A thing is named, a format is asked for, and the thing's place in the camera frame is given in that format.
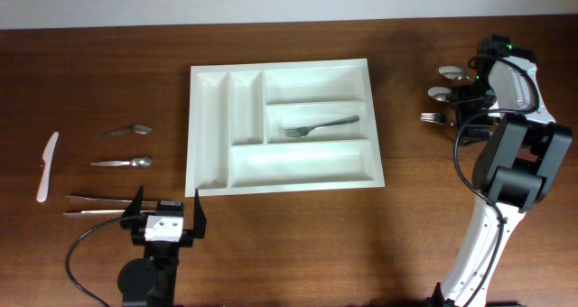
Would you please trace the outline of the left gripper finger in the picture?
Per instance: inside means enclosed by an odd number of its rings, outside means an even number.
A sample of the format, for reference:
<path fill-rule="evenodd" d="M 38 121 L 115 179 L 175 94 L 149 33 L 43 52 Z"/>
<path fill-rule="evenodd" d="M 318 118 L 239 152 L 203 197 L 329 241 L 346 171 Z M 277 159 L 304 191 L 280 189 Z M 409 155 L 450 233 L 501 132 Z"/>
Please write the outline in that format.
<path fill-rule="evenodd" d="M 129 218 L 129 217 L 136 217 L 136 216 L 140 216 L 141 215 L 141 207 L 142 207 L 142 202 L 143 202 L 143 197 L 144 197 L 144 186 L 141 185 L 135 195 L 135 197 L 132 199 L 132 201 L 130 202 L 130 204 L 127 206 L 127 208 L 124 210 L 122 217 L 123 218 Z"/>
<path fill-rule="evenodd" d="M 192 230 L 194 233 L 194 237 L 198 239 L 205 238 L 206 228 L 207 228 L 207 218 L 200 203 L 199 190 L 196 189 L 194 196 L 194 220 Z"/>

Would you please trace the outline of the metal fork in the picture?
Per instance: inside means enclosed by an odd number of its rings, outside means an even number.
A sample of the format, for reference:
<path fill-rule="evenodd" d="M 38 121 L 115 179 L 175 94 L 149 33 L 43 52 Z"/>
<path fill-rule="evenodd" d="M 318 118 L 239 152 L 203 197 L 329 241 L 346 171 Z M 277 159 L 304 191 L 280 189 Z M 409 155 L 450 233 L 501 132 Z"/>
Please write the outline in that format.
<path fill-rule="evenodd" d="M 355 116 L 348 116 L 339 120 L 325 122 L 313 126 L 299 126 L 299 127 L 288 127 L 283 129 L 283 135 L 285 137 L 291 138 L 301 138 L 306 137 L 311 131 L 316 129 L 321 129 L 330 126 L 341 126 L 341 125 L 348 125 L 348 124 L 355 124 L 358 123 L 360 120 L 359 115 Z"/>
<path fill-rule="evenodd" d="M 455 124 L 443 113 L 422 113 L 419 116 L 419 120 L 421 122 L 442 126 L 455 126 Z"/>

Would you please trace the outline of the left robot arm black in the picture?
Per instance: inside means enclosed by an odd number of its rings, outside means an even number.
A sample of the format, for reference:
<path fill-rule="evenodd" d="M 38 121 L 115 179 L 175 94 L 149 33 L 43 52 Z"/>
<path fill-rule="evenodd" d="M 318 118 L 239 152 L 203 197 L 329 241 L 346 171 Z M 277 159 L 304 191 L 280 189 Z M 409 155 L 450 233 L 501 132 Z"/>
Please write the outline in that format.
<path fill-rule="evenodd" d="M 121 215 L 121 228 L 128 229 L 132 243 L 144 248 L 144 256 L 121 269 L 117 287 L 124 306 L 173 306 L 179 252 L 205 237 L 207 218 L 194 195 L 193 227 L 184 227 L 184 204 L 161 200 L 153 212 L 141 210 L 144 189 Z"/>

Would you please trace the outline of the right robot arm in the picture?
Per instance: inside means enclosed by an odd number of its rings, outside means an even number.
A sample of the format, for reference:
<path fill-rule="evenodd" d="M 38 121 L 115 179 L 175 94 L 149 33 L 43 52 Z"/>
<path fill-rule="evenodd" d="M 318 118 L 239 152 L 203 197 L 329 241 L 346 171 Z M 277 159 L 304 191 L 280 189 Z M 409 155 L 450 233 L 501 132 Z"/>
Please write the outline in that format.
<path fill-rule="evenodd" d="M 452 158 L 462 146 L 483 143 L 472 176 L 463 183 L 474 193 L 473 214 L 449 274 L 427 306 L 485 306 L 490 279 L 513 231 L 549 192 L 573 140 L 572 130 L 555 122 L 536 81 L 536 55 L 492 35 L 468 62 L 475 70 L 442 66 L 457 81 L 433 87 L 430 98 L 455 111 L 457 135 Z"/>

